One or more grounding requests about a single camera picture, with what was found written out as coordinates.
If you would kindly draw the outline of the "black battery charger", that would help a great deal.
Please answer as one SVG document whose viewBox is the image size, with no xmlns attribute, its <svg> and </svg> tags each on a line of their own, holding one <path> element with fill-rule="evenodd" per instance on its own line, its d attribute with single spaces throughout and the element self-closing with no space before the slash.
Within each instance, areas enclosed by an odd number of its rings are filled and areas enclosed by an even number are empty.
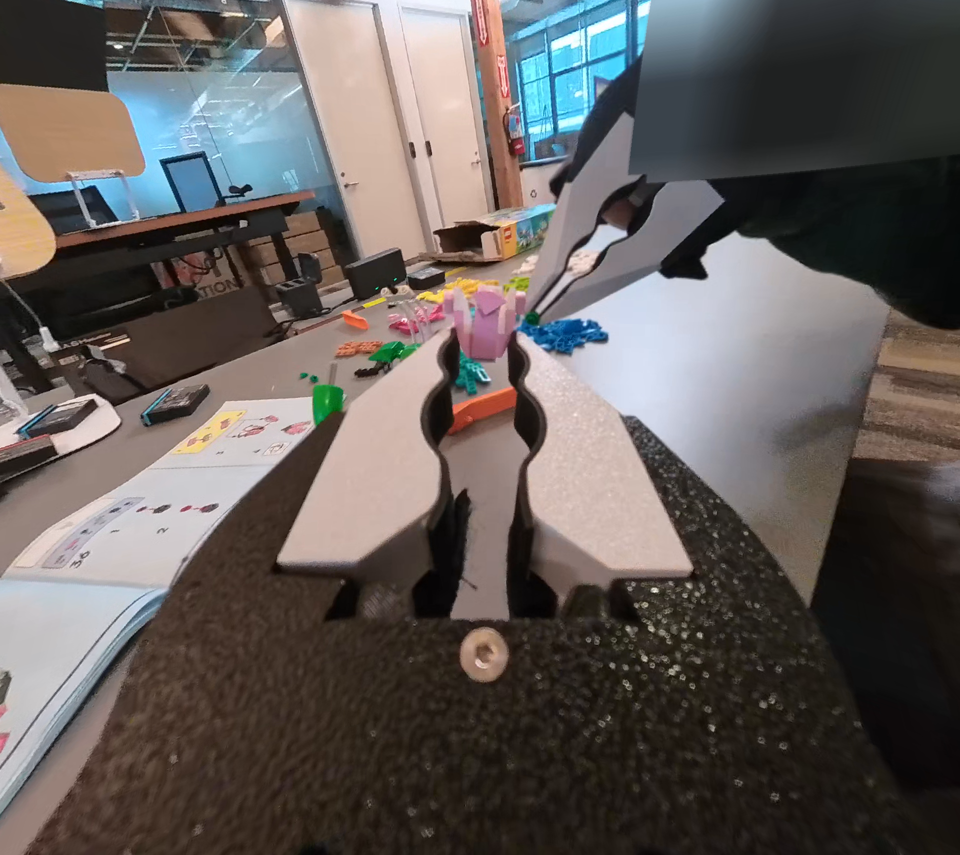
<svg viewBox="0 0 960 855">
<path fill-rule="evenodd" d="M 326 313 L 318 292 L 322 282 L 321 262 L 315 254 L 300 253 L 294 257 L 294 263 L 296 276 L 275 283 L 274 292 L 292 321 L 320 318 Z"/>
</svg>

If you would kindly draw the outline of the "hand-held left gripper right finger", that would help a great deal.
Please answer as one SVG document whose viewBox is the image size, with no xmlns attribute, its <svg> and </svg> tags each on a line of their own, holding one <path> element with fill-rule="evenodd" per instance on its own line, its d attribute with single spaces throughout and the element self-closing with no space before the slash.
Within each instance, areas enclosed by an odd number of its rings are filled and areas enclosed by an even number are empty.
<svg viewBox="0 0 960 855">
<path fill-rule="evenodd" d="M 520 466 L 511 618 L 551 618 L 582 587 L 685 580 L 693 563 L 619 412 L 526 334 L 508 346 Z"/>
</svg>

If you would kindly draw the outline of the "wooden post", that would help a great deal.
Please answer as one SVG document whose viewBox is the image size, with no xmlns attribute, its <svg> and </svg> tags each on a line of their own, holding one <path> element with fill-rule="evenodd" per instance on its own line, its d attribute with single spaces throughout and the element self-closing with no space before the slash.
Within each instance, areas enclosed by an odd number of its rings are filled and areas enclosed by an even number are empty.
<svg viewBox="0 0 960 855">
<path fill-rule="evenodd" d="M 513 103 L 501 0 L 469 0 L 486 117 L 486 142 L 497 208 L 523 205 L 522 176 L 504 119 Z"/>
</svg>

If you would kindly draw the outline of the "colourful cardboard lego box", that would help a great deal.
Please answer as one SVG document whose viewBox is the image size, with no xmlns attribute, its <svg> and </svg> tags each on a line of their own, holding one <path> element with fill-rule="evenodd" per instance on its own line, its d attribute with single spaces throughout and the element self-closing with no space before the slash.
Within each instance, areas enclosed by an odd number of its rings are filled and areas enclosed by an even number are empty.
<svg viewBox="0 0 960 855">
<path fill-rule="evenodd" d="M 492 264 L 538 249 L 545 241 L 556 204 L 501 210 L 434 231 L 436 251 L 427 257 L 451 264 Z"/>
</svg>

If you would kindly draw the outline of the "pink lego flower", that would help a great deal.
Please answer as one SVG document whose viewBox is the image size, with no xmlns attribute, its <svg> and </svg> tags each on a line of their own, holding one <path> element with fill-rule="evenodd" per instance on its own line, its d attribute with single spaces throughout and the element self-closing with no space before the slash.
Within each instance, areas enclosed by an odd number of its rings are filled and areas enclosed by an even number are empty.
<svg viewBox="0 0 960 855">
<path fill-rule="evenodd" d="M 442 307 L 462 352 L 472 360 L 492 362 L 504 355 L 526 314 L 526 291 L 483 282 L 468 295 L 452 287 L 444 291 Z"/>
</svg>

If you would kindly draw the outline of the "black wall screen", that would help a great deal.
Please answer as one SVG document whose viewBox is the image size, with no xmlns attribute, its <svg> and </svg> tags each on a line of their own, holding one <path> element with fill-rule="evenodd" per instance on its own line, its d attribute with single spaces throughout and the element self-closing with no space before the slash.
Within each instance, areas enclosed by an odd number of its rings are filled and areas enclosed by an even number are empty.
<svg viewBox="0 0 960 855">
<path fill-rule="evenodd" d="M 107 92 L 104 10 L 67 0 L 1 0 L 1 83 Z"/>
</svg>

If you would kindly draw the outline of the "dark brown chair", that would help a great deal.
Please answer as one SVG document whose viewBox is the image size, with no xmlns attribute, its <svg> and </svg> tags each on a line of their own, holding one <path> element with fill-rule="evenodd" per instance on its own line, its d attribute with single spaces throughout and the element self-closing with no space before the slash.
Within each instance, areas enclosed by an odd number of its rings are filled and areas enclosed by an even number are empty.
<svg viewBox="0 0 960 855">
<path fill-rule="evenodd" d="M 64 342 L 52 374 L 117 405 L 276 345 L 285 328 L 248 286 Z"/>
</svg>

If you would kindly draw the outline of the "black power station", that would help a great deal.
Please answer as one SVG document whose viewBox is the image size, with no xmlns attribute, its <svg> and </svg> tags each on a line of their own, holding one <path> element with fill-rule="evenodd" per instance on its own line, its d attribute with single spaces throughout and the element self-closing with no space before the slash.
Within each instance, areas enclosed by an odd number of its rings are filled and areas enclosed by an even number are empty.
<svg viewBox="0 0 960 855">
<path fill-rule="evenodd" d="M 353 261 L 342 268 L 353 298 L 358 301 L 378 297 L 383 289 L 395 291 L 406 284 L 407 266 L 402 249 L 392 247 Z"/>
</svg>

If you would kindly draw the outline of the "pile of pink lego pieces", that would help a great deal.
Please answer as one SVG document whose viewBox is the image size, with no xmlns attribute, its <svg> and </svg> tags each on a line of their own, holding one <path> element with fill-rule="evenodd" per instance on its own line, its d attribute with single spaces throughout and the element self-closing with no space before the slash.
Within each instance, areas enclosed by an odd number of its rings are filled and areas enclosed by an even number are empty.
<svg viewBox="0 0 960 855">
<path fill-rule="evenodd" d="M 397 304 L 388 315 L 388 327 L 416 342 L 429 340 L 436 324 L 446 318 L 444 308 L 426 301 Z"/>
</svg>

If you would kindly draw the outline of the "lego instruction booklet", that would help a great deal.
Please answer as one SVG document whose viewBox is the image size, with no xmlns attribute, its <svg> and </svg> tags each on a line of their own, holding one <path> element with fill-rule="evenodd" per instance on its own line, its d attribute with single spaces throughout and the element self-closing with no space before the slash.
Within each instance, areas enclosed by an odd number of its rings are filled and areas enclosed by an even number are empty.
<svg viewBox="0 0 960 855">
<path fill-rule="evenodd" d="M 1 580 L 1 808 L 155 617 L 214 529 L 314 429 L 308 397 L 226 402 L 49 526 Z"/>
</svg>

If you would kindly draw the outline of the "white tray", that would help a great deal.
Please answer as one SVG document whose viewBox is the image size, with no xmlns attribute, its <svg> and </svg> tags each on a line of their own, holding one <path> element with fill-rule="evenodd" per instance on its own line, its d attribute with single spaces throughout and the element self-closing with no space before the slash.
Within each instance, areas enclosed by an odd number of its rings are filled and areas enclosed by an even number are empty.
<svg viewBox="0 0 960 855">
<path fill-rule="evenodd" d="M 121 418 L 118 412 L 111 403 L 101 396 L 97 394 L 86 394 L 74 398 L 91 396 L 98 404 L 98 408 L 95 413 L 86 418 L 76 429 L 51 435 L 57 452 L 57 457 L 53 460 L 53 462 L 66 456 L 75 454 L 82 449 L 90 447 L 90 445 L 98 441 L 102 441 L 120 427 Z M 20 441 L 20 439 L 17 437 L 17 429 L 30 417 L 50 405 L 60 404 L 68 400 L 42 405 L 37 409 L 36 412 L 15 419 L 6 425 L 3 425 L 1 429 L 1 448 Z"/>
</svg>

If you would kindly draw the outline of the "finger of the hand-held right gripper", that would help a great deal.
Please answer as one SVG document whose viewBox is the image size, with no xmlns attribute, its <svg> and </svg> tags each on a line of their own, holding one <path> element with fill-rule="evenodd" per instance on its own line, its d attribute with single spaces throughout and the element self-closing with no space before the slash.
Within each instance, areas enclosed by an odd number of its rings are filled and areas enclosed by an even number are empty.
<svg viewBox="0 0 960 855">
<path fill-rule="evenodd" d="M 601 221 L 607 200 L 639 177 L 629 171 L 634 118 L 622 113 L 575 177 L 567 182 L 539 249 L 527 290 L 527 309 L 537 314 L 575 314 L 634 284 L 641 270 L 598 260 L 591 273 L 561 285 L 571 254 Z"/>
<path fill-rule="evenodd" d="M 574 276 L 570 259 L 593 236 L 594 228 L 574 230 L 557 254 L 548 245 L 554 231 L 572 225 L 562 200 L 538 258 L 538 319 L 559 321 L 658 273 L 670 256 L 692 241 L 721 207 L 721 195 L 705 181 L 658 186 L 636 211 L 630 229 L 596 254 L 589 271 Z"/>
</svg>

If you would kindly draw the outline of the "white door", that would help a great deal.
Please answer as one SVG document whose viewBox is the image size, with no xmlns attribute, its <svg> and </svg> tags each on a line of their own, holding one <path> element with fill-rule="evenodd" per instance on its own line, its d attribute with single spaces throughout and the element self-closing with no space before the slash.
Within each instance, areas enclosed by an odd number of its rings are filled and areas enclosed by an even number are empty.
<svg viewBox="0 0 960 855">
<path fill-rule="evenodd" d="M 439 225 L 481 220 L 493 197 L 466 16 L 403 6 L 400 18 Z"/>
<path fill-rule="evenodd" d="M 355 249 L 421 254 L 424 226 L 376 9 L 287 0 L 287 10 Z"/>
</svg>

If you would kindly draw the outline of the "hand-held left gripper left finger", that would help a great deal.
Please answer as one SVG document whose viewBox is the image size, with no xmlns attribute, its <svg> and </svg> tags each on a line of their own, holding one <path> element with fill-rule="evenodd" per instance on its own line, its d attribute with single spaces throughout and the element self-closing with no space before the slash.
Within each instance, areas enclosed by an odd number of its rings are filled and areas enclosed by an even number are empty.
<svg viewBox="0 0 960 855">
<path fill-rule="evenodd" d="M 281 573 L 390 588 L 417 617 L 450 617 L 471 513 L 440 449 L 460 356 L 454 329 L 435 333 L 348 404 L 279 550 Z"/>
</svg>

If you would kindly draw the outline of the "green lego leaf piece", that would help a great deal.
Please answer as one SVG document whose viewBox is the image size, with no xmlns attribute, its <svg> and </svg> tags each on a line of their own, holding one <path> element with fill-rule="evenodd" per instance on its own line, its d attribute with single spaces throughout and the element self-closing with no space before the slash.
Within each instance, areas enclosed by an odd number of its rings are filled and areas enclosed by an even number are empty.
<svg viewBox="0 0 960 855">
<path fill-rule="evenodd" d="M 339 360 L 334 358 L 324 376 L 309 376 L 311 412 L 314 426 L 323 424 L 330 416 L 343 411 L 345 393 L 338 383 Z"/>
</svg>

